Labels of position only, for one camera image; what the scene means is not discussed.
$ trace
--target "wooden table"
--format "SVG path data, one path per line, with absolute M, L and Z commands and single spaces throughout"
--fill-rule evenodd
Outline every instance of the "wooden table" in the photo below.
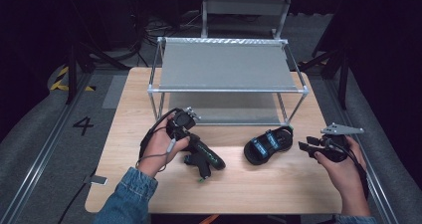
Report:
M 86 202 L 89 212 L 100 211 L 127 169 L 134 166 L 139 144 L 155 123 L 146 91 L 149 75 L 149 68 L 133 68 L 129 72 L 97 169 L 97 175 L 107 177 L 108 183 L 91 187 Z M 299 82 L 297 74 L 293 77 Z M 197 167 L 183 163 L 187 153 L 178 153 L 166 170 L 156 176 L 159 184 L 150 200 L 149 212 L 338 213 L 340 196 L 326 171 L 298 146 L 298 141 L 305 141 L 308 135 L 321 136 L 319 131 L 325 127 L 311 86 L 309 89 L 309 95 L 291 123 L 295 129 L 293 147 L 288 152 L 274 154 L 268 163 L 260 166 L 247 161 L 243 148 L 252 137 L 276 127 L 194 126 L 191 131 L 223 158 L 226 168 L 215 170 L 211 167 L 212 176 L 200 183 Z M 299 99 L 294 95 L 283 95 L 283 98 L 287 111 Z

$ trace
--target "gray shelf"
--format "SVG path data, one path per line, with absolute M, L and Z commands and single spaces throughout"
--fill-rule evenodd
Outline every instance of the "gray shelf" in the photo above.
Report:
M 170 94 L 169 105 L 195 108 L 203 117 L 200 124 L 288 124 L 308 93 L 300 73 L 302 87 L 296 86 L 288 57 L 293 60 L 282 39 L 159 38 L 148 87 L 155 117 L 161 116 L 165 94 Z M 160 83 L 155 84 L 160 62 Z M 158 109 L 154 93 L 161 93 Z M 283 93 L 302 95 L 290 116 Z M 278 119 L 276 103 L 284 120 Z

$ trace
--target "black controller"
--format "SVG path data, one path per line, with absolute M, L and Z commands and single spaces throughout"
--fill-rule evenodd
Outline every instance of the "black controller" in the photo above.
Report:
M 165 129 L 168 136 L 170 138 L 175 138 L 176 141 L 190 134 L 188 130 L 196 124 L 194 118 L 200 119 L 200 117 L 196 115 L 192 108 L 187 108 L 185 110 L 175 108 L 167 112 L 155 123 L 152 128 L 149 129 L 148 133 L 140 143 L 139 159 L 143 157 L 146 146 L 149 144 L 149 141 L 151 140 L 152 135 L 155 133 L 157 126 L 172 113 L 174 113 L 174 117 L 167 122 Z
M 344 135 L 332 134 L 325 134 L 322 138 L 307 136 L 307 143 L 299 142 L 299 148 L 306 151 L 313 158 L 315 158 L 314 154 L 318 151 L 333 162 L 341 162 L 347 159 L 347 153 L 350 151 Z
M 187 108 L 185 110 L 175 108 L 163 115 L 148 131 L 140 143 L 139 160 L 143 157 L 143 153 L 155 133 L 157 126 L 172 113 L 174 113 L 174 117 L 167 122 L 165 128 L 168 136 L 170 138 L 175 138 L 176 141 L 186 136 L 190 137 L 189 145 L 183 150 L 190 151 L 191 154 L 185 156 L 184 163 L 197 166 L 199 168 L 199 174 L 203 179 L 211 176 L 209 165 L 212 165 L 217 170 L 226 167 L 223 159 L 203 143 L 198 135 L 189 132 L 189 129 L 196 124 L 194 119 L 200 119 L 200 116 L 198 116 L 192 108 Z
M 189 145 L 184 150 L 192 153 L 185 156 L 184 163 L 197 166 L 199 175 L 203 180 L 211 176 L 209 165 L 217 170 L 226 167 L 226 163 L 224 163 L 223 159 L 203 143 L 196 134 L 190 133 Z
M 362 183 L 364 195 L 367 198 L 369 194 L 369 187 L 366 178 L 366 171 L 358 162 L 353 151 L 350 150 L 350 146 L 345 137 L 345 134 L 363 133 L 363 129 L 333 123 L 332 125 L 322 129 L 321 132 L 324 133 L 322 138 L 308 136 L 307 143 L 299 142 L 299 149 L 306 151 L 312 158 L 315 158 L 315 153 L 318 151 L 333 162 L 344 161 L 349 156 L 356 166 L 360 182 Z
M 168 136 L 174 137 L 178 141 L 189 135 L 188 130 L 196 124 L 195 117 L 199 118 L 192 108 L 175 113 L 174 117 L 167 123 L 166 131 Z

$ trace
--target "denim sleeve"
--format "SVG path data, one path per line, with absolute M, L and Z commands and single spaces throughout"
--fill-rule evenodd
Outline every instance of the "denim sleeve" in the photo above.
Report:
M 376 224 L 374 217 L 335 215 L 338 224 Z
M 148 202 L 157 185 L 155 179 L 131 167 L 96 215 L 94 223 L 147 223 Z

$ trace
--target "black stand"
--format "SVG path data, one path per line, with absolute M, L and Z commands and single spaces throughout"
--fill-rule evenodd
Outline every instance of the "black stand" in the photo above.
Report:
M 129 70 L 130 67 L 118 62 L 102 51 L 95 49 L 85 43 L 82 43 L 82 34 L 89 32 L 86 29 L 79 11 L 73 0 L 51 0 L 52 6 L 56 8 L 56 13 L 64 28 L 64 37 L 69 43 L 69 94 L 66 104 L 70 104 L 77 94 L 77 64 L 81 67 L 83 73 L 91 73 L 96 66 L 90 54 L 103 59 L 112 66 L 120 70 Z
M 332 79 L 337 73 L 338 69 L 341 68 L 340 80 L 338 84 L 338 101 L 340 102 L 341 107 L 346 110 L 345 92 L 348 75 L 348 57 L 345 50 L 326 52 L 320 56 L 315 57 L 309 62 L 300 63 L 301 66 L 299 67 L 299 70 L 301 72 L 304 72 L 307 69 L 318 65 L 325 60 L 327 60 L 326 65 L 320 73 L 323 79 Z
M 69 51 L 69 93 L 68 93 L 68 100 L 66 101 L 66 105 L 70 104 L 73 98 L 76 96 L 78 92 L 77 88 L 77 64 L 82 69 L 83 73 L 91 73 L 94 71 L 96 66 L 94 65 L 93 59 L 90 57 L 90 54 L 94 54 L 97 57 L 107 61 L 112 66 L 120 69 L 120 70 L 129 70 L 130 67 L 125 66 L 124 64 L 116 61 L 112 57 L 108 56 L 107 54 L 94 49 L 87 44 L 77 43 L 74 42 L 74 45 L 70 48 Z

